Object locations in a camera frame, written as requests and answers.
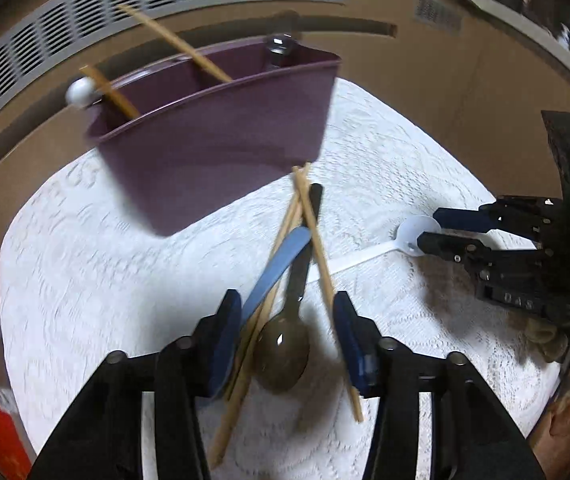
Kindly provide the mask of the metal spoon black handle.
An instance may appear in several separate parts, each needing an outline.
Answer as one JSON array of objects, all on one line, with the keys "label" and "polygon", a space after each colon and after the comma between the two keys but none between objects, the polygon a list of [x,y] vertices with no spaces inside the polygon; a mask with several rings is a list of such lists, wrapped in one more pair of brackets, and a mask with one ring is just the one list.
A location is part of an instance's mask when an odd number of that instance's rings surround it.
[{"label": "metal spoon black handle", "polygon": [[264,41],[265,66],[268,70],[278,70],[291,66],[298,41],[289,34],[268,36]]}]

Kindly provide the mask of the wooden chopstick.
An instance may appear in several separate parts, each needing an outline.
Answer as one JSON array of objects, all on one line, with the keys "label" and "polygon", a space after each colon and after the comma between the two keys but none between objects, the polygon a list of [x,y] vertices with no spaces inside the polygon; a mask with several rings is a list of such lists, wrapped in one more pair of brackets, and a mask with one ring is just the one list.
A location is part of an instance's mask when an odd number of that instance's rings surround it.
[{"label": "wooden chopstick", "polygon": [[[332,284],[332,278],[328,272],[328,264],[321,235],[320,232],[318,232],[317,221],[315,219],[314,210],[309,199],[309,180],[304,169],[298,166],[292,167],[292,176],[294,177],[294,185],[296,186],[296,189],[300,195],[303,217],[306,219],[306,225],[311,232],[313,253],[318,273],[320,274],[321,291],[323,295],[325,310],[327,312],[328,323],[332,329],[332,336],[334,336],[335,345],[338,351],[341,351],[338,335],[335,329],[334,318],[332,317],[332,304],[334,303],[335,289],[334,285]],[[346,388],[347,391],[347,396],[351,405],[354,420],[360,424],[361,422],[364,422],[360,395],[350,383],[346,363],[342,363],[342,365],[344,388]]]},{"label": "wooden chopstick", "polygon": [[134,20],[138,21],[140,24],[152,30],[155,34],[166,40],[166,42],[176,50],[179,50],[181,53],[188,55],[202,70],[213,76],[216,80],[221,81],[223,84],[227,84],[233,80],[233,78],[229,74],[225,73],[222,68],[219,68],[219,66],[215,65],[206,56],[199,53],[188,42],[146,14],[143,14],[143,12],[134,9],[132,6],[129,6],[125,3],[119,3],[117,5],[117,8],[120,11],[128,14],[128,16],[131,18],[134,18]]},{"label": "wooden chopstick", "polygon": [[97,68],[91,65],[84,65],[80,68],[80,72],[91,78],[96,84],[98,90],[104,96],[114,103],[114,106],[126,117],[128,120],[136,119],[140,116],[138,109],[106,78],[106,76]]},{"label": "wooden chopstick", "polygon": [[[283,244],[285,237],[300,224],[301,215],[300,193],[294,191],[272,247],[270,259],[273,259],[276,250]],[[247,327],[242,330],[242,338],[240,338],[233,374],[234,380],[226,395],[226,411],[207,452],[208,465],[211,469],[215,469],[222,464],[227,445],[230,443],[230,437],[242,411],[242,402],[245,400],[251,382],[253,348],[256,345],[260,330],[262,330],[268,320],[268,316],[271,314],[279,281],[280,278],[276,280],[276,283],[266,294],[265,299],[258,305],[257,311],[250,316]]]}]

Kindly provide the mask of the white plastic spoon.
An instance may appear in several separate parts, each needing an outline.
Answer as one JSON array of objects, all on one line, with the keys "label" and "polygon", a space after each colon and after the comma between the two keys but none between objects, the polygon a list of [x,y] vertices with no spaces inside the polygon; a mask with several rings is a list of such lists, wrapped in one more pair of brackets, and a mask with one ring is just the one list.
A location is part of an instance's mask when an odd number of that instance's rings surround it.
[{"label": "white plastic spoon", "polygon": [[403,252],[410,257],[419,257],[424,253],[418,247],[418,238],[424,233],[441,233],[441,226],[437,220],[428,216],[413,216],[403,220],[396,229],[396,235],[388,242],[359,249],[349,255],[329,260],[328,271],[330,275],[354,268],[360,264],[376,259],[388,252]]},{"label": "white plastic spoon", "polygon": [[89,107],[97,96],[97,87],[91,77],[82,77],[70,84],[64,97],[68,105],[80,110]]}]

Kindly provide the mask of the red floor mat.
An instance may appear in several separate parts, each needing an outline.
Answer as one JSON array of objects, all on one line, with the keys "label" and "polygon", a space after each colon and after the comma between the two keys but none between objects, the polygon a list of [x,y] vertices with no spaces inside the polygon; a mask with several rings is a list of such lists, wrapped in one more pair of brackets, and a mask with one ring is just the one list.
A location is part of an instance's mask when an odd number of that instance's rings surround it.
[{"label": "red floor mat", "polygon": [[0,388],[0,473],[5,479],[27,479],[32,466],[17,420],[18,408],[12,392]]}]

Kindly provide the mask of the blue plastic spoon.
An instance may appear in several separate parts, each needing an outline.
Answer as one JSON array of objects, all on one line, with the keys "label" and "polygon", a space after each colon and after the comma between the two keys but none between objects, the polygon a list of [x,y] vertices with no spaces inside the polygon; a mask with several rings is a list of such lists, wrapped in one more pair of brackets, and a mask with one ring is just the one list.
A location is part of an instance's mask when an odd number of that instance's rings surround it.
[{"label": "blue plastic spoon", "polygon": [[268,292],[294,262],[294,259],[308,246],[310,240],[311,232],[306,226],[297,226],[285,236],[283,243],[276,249],[244,301],[240,324],[245,325],[247,323],[253,312],[262,304]]}]

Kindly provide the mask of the white lace tablecloth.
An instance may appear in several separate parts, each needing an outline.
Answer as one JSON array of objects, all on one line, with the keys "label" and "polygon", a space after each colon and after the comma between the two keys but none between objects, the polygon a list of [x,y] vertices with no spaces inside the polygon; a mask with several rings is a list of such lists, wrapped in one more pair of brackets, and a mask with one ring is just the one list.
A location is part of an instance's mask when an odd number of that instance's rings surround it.
[{"label": "white lace tablecloth", "polygon": [[[318,230],[335,289],[411,350],[468,356],[523,432],[554,392],[544,361],[515,321],[479,301],[453,263],[403,252],[358,260],[404,220],[440,207],[474,209],[492,194],[421,128],[356,84],[338,80],[320,157]],[[100,361],[141,356],[193,331],[226,292],[264,298],[268,261],[294,185],[281,178],[181,232],[155,235],[90,151],[56,171],[12,219],[0,246],[0,327],[12,393],[42,448]],[[252,385],[218,479],[357,479],[377,403],[357,422],[316,273],[300,308],[310,359],[290,391]]]}]

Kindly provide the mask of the dark metal spoon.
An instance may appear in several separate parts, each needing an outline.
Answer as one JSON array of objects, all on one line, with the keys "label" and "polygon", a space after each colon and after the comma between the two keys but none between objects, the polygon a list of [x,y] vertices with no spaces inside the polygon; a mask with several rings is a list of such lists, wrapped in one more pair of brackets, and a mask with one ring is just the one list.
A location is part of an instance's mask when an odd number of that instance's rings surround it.
[{"label": "dark metal spoon", "polygon": [[300,379],[310,355],[310,333],[299,315],[313,243],[291,263],[282,310],[262,328],[253,351],[253,374],[271,393],[284,393]]}]

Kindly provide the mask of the small grey vent grille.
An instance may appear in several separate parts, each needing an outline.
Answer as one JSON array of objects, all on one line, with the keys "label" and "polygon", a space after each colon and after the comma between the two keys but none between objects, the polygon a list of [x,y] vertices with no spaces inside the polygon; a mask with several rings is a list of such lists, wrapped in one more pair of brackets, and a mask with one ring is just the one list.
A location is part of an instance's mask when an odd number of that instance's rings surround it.
[{"label": "small grey vent grille", "polygon": [[451,34],[458,34],[463,25],[463,15],[439,0],[417,0],[414,19]]}]

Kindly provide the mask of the purple plastic utensil caddy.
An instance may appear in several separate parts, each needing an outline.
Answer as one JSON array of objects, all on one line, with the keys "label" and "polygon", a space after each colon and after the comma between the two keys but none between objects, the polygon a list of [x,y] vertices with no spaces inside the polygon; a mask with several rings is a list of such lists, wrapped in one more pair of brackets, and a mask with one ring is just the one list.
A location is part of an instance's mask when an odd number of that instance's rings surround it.
[{"label": "purple plastic utensil caddy", "polygon": [[215,44],[204,55],[232,79],[172,56],[117,80],[138,117],[106,100],[88,109],[88,143],[159,236],[314,162],[341,64],[298,42],[275,54],[262,38]]}]

